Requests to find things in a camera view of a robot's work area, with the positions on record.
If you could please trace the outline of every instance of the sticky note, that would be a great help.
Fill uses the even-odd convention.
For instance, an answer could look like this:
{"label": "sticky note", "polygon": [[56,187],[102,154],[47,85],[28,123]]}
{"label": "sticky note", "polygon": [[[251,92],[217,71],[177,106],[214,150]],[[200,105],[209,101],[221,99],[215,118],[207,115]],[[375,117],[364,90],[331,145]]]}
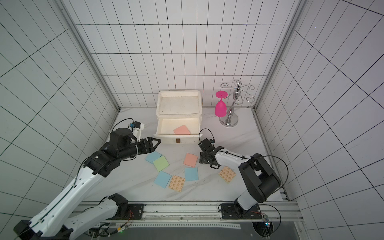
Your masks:
{"label": "sticky note", "polygon": [[184,186],[184,182],[185,182],[185,178],[173,175],[172,178],[170,179],[168,188],[181,192]]}
{"label": "sticky note", "polygon": [[169,163],[164,156],[161,156],[155,161],[153,161],[153,165],[155,165],[157,171],[160,172],[164,168],[168,167]]}
{"label": "sticky note", "polygon": [[188,165],[188,166],[191,166],[191,167],[195,167],[196,166],[196,162],[197,162],[197,156],[196,155],[193,155],[193,154],[190,154],[190,153],[187,153],[187,155],[185,156],[185,160],[184,160],[184,164],[185,165]]}
{"label": "sticky note", "polygon": [[147,157],[145,158],[145,160],[147,160],[148,162],[153,164],[153,161],[155,161],[159,157],[161,157],[161,154],[154,151],[154,152],[151,152],[150,154],[148,154]]}
{"label": "sticky note", "polygon": [[191,135],[186,125],[182,125],[181,127],[176,128],[175,130],[173,130],[173,132],[176,135]]}
{"label": "sticky note", "polygon": [[186,181],[196,181],[199,179],[199,174],[197,173],[197,167],[186,167],[185,168],[185,180]]}
{"label": "sticky note", "polygon": [[168,173],[160,171],[159,174],[157,175],[154,183],[159,185],[162,188],[166,188],[171,177],[172,176],[169,175]]}
{"label": "sticky note", "polygon": [[236,173],[230,169],[229,167],[225,166],[223,168],[223,170],[221,170],[219,173],[218,173],[223,179],[224,181],[226,181],[227,183],[229,183],[230,181],[232,181],[232,179],[236,176]]}

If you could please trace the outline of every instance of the patterned coaster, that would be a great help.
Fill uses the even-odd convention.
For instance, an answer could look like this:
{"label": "patterned coaster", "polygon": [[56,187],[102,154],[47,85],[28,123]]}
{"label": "patterned coaster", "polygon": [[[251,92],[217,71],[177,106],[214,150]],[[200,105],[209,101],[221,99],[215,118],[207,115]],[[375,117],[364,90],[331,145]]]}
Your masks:
{"label": "patterned coaster", "polygon": [[224,179],[227,183],[232,181],[232,179],[236,176],[236,173],[230,169],[229,167],[225,166],[223,170],[221,170],[219,173],[220,177]]}
{"label": "patterned coaster", "polygon": [[170,179],[169,187],[172,190],[181,192],[185,183],[185,178],[173,175]]}

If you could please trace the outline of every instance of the black cable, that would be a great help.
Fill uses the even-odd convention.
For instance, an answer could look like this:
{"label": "black cable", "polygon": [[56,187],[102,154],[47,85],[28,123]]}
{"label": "black cable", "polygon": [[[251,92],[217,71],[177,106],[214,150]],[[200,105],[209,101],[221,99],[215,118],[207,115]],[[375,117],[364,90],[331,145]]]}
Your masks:
{"label": "black cable", "polygon": [[[106,199],[107,197],[103,197],[103,198],[100,200],[100,202],[99,202],[98,205],[100,205],[100,203],[101,203],[104,199]],[[89,207],[89,208],[87,208],[87,209],[84,209],[80,214],[82,214],[83,212],[85,212],[86,210],[91,209],[91,208],[93,208],[93,207]]]}
{"label": "black cable", "polygon": [[100,203],[101,203],[104,199],[106,199],[106,198],[108,198],[108,196],[107,196],[107,197],[103,197],[103,198],[100,200],[100,202],[99,202],[98,205],[100,205]]}
{"label": "black cable", "polygon": [[31,228],[33,228],[34,226],[36,226],[39,222],[35,223],[32,227],[29,227],[27,230],[24,230],[22,231],[22,233],[20,233],[19,235],[17,235],[13,240],[16,240],[16,238],[18,238],[19,236],[21,236],[22,234],[24,234],[26,231],[30,230]]}
{"label": "black cable", "polygon": [[269,204],[259,204],[259,205],[267,205],[267,206],[271,206],[271,207],[273,207],[274,209],[276,209],[277,213],[279,214],[279,216],[280,216],[280,222],[279,222],[279,225],[277,226],[277,228],[276,228],[275,230],[273,230],[272,233],[274,233],[274,232],[280,227],[280,225],[281,225],[281,214],[280,214],[279,210],[277,210],[277,208],[275,208],[274,206],[269,205]]}
{"label": "black cable", "polygon": [[[108,225],[108,227],[106,229],[104,229],[103,232],[100,232],[101,228],[103,226],[106,226],[106,225]],[[104,235],[104,233],[108,233],[109,226],[110,226],[109,222],[101,224],[100,227],[99,227],[99,230],[98,230],[98,235],[101,236],[101,237],[107,237],[109,234]]]}
{"label": "black cable", "polygon": [[115,126],[112,128],[112,131],[113,131],[113,129],[115,129],[115,127],[116,127],[119,123],[121,123],[121,122],[123,122],[123,121],[125,121],[125,120],[128,120],[128,119],[131,119],[132,122],[134,122],[134,120],[133,120],[132,118],[126,118],[126,119],[123,119],[123,120],[121,120],[120,122],[118,122],[118,123],[115,124]]}
{"label": "black cable", "polygon": [[76,181],[77,181],[77,177],[79,176],[80,169],[81,169],[83,163],[84,163],[88,158],[89,158],[89,157],[87,157],[86,159],[84,159],[83,162],[80,164],[80,167],[79,167],[79,170],[77,171],[76,178],[75,178],[75,180],[74,180],[73,186],[76,186]]}
{"label": "black cable", "polygon": [[137,156],[134,156],[134,158],[131,158],[131,159],[124,159],[123,161],[131,161],[133,159],[135,159]]}
{"label": "black cable", "polygon": [[211,133],[211,135],[212,135],[212,138],[215,140],[215,137],[214,137],[213,133],[211,132],[211,130],[209,130],[208,128],[203,128],[203,129],[201,129],[200,132],[199,132],[199,142],[201,142],[201,141],[200,141],[200,133],[201,133],[201,131],[203,131],[204,129],[207,129],[208,131],[210,131],[210,133]]}
{"label": "black cable", "polygon": [[91,208],[93,208],[93,207],[89,207],[87,209],[84,209],[80,214],[82,214],[83,212],[85,212],[86,210],[91,209]]}
{"label": "black cable", "polygon": [[273,156],[273,155],[265,155],[265,156],[258,157],[258,158],[246,158],[246,157],[238,156],[238,155],[233,154],[233,153],[230,153],[230,152],[224,152],[224,153],[226,153],[226,154],[231,154],[231,155],[233,155],[233,156],[235,156],[235,157],[240,157],[240,158],[242,158],[242,159],[248,159],[248,160],[256,160],[256,159],[260,159],[260,158],[264,158],[264,157],[275,157],[275,158],[278,158],[278,159],[280,159],[280,160],[285,164],[285,166],[287,167],[287,178],[285,179],[284,183],[283,183],[278,189],[276,189],[276,191],[274,191],[273,193],[279,191],[283,186],[285,186],[286,182],[288,181],[288,177],[289,177],[289,169],[288,169],[288,166],[287,166],[287,164],[286,164],[281,158],[279,158],[279,157],[276,157],[276,156]]}

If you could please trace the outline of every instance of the white tile wall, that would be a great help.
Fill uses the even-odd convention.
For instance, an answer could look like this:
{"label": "white tile wall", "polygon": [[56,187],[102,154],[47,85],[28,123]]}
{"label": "white tile wall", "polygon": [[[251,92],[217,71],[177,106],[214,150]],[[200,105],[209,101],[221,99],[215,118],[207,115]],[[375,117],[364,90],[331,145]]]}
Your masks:
{"label": "white tile wall", "polygon": [[382,6],[309,1],[257,106],[311,238],[382,238]]}
{"label": "white tile wall", "polygon": [[0,2],[1,239],[61,192],[116,115],[60,14],[52,0]]}
{"label": "white tile wall", "polygon": [[199,90],[215,106],[213,93],[233,79],[258,96],[298,1],[64,3],[119,105],[155,107],[170,90]]}

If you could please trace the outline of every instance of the pink card in drawer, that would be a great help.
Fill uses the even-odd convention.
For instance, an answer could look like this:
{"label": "pink card in drawer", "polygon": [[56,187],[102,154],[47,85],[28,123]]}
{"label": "pink card in drawer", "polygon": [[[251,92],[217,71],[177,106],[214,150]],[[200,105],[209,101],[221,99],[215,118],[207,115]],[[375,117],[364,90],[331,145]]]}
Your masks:
{"label": "pink card in drawer", "polygon": [[181,127],[176,128],[175,130],[173,130],[173,132],[176,135],[191,135],[186,125],[182,125]]}

